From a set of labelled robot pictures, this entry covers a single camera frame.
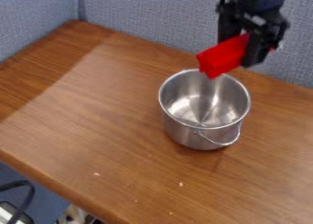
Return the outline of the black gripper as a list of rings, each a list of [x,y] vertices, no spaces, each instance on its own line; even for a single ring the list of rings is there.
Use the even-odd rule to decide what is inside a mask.
[[[276,17],[283,3],[284,0],[219,0],[216,4],[216,13],[219,14],[217,42],[220,43],[240,34],[241,26],[237,24],[237,18],[241,15],[272,19]],[[240,61],[243,68],[263,63],[268,52],[278,48],[284,32],[284,23],[264,24],[248,31],[248,42]]]

